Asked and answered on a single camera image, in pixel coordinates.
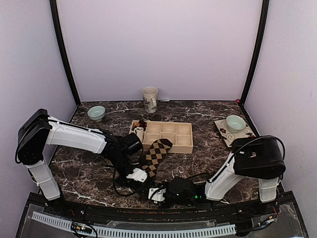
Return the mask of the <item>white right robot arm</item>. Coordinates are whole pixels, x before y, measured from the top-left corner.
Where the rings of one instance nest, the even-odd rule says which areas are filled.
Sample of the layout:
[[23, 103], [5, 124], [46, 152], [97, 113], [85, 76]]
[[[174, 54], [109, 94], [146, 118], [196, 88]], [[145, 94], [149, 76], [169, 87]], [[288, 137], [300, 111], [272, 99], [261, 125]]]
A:
[[205, 184], [197, 185], [189, 178], [175, 177], [155, 200], [168, 205], [220, 201], [241, 179], [256, 178], [259, 200], [253, 203], [253, 211], [263, 215], [277, 197], [277, 186], [286, 171], [284, 160], [284, 143], [275, 136], [239, 138], [232, 142], [224, 164]]

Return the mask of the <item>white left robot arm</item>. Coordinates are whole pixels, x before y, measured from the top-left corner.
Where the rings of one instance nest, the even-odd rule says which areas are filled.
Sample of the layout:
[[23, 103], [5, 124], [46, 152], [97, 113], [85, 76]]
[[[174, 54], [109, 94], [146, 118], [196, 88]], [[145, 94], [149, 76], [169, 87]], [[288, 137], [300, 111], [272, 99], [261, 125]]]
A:
[[15, 162], [23, 164], [40, 188], [50, 207], [59, 216], [66, 216], [70, 206], [44, 158], [48, 145], [81, 149], [107, 158], [114, 166], [112, 181], [119, 181], [135, 193], [144, 191], [151, 183], [150, 172], [130, 162], [130, 156], [143, 149], [135, 134], [125, 137], [97, 128], [85, 128], [50, 117], [46, 109], [38, 109], [19, 129]]

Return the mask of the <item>brown yellow argyle sock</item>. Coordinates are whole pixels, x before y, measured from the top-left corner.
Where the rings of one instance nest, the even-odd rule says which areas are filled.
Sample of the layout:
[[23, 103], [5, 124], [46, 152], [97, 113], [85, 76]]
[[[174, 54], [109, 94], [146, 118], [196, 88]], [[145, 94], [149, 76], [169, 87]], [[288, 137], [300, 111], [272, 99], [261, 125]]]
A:
[[140, 157], [139, 166], [148, 173], [150, 178], [156, 176], [159, 164], [165, 159], [172, 146], [170, 140], [158, 139], [153, 142], [148, 152]]

